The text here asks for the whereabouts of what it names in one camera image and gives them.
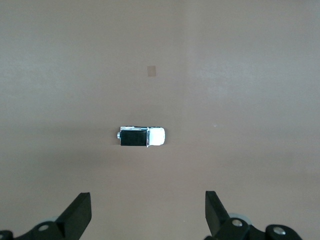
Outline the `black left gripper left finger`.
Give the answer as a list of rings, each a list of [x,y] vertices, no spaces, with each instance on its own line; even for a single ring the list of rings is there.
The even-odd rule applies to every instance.
[[[39,223],[23,235],[14,237],[2,230],[2,240],[79,240],[92,219],[91,194],[80,193],[54,221]]]

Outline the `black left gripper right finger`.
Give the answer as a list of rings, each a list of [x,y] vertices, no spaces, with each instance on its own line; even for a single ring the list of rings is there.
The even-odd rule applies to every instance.
[[[238,215],[231,217],[215,191],[205,192],[205,218],[211,235],[207,240],[300,240],[292,228],[270,224],[261,231]]]

